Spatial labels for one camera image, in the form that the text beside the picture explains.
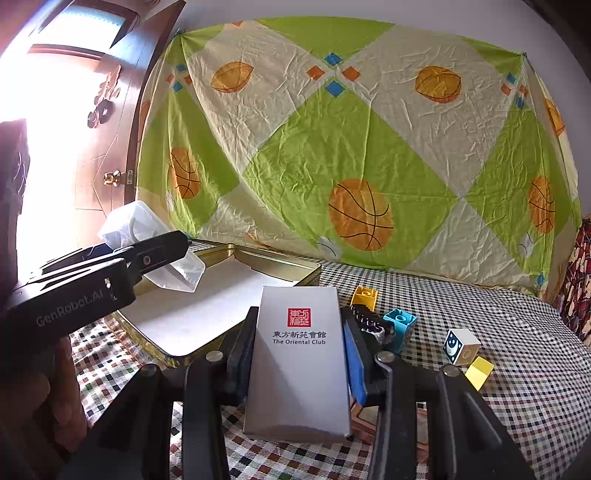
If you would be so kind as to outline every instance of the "blue building block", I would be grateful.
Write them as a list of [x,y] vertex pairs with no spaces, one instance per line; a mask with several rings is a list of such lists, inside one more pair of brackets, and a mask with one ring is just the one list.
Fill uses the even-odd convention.
[[396,337],[388,349],[393,353],[400,353],[413,334],[418,317],[404,310],[394,309],[384,315],[384,320],[392,322],[396,330]]

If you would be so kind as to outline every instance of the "white paper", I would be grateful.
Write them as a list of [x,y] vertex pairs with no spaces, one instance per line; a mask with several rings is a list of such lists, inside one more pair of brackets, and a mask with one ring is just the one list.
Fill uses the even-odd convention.
[[261,303],[265,285],[297,282],[270,277],[234,257],[205,270],[194,293],[156,288],[121,313],[169,355],[188,355],[240,323]]

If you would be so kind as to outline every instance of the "window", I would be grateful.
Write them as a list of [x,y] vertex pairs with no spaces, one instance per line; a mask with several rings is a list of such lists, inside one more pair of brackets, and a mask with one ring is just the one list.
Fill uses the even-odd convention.
[[34,49],[71,47],[104,53],[117,43],[139,16],[128,8],[100,0],[77,0],[34,39]]

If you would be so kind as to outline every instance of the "door decoration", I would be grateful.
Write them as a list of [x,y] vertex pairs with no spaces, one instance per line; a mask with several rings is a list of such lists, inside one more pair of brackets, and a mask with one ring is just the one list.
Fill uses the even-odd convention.
[[117,98],[121,88],[117,87],[117,80],[121,72],[121,65],[107,74],[107,78],[99,85],[99,93],[95,96],[95,109],[88,114],[88,128],[96,128],[99,124],[104,124],[109,120],[113,113],[112,98]]

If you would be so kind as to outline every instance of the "green and white bed sheet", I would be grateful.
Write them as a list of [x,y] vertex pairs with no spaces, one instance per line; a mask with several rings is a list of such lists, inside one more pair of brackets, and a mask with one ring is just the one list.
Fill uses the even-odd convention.
[[580,209],[544,92],[523,54],[402,25],[204,28],[148,81],[138,198],[198,238],[550,299]]

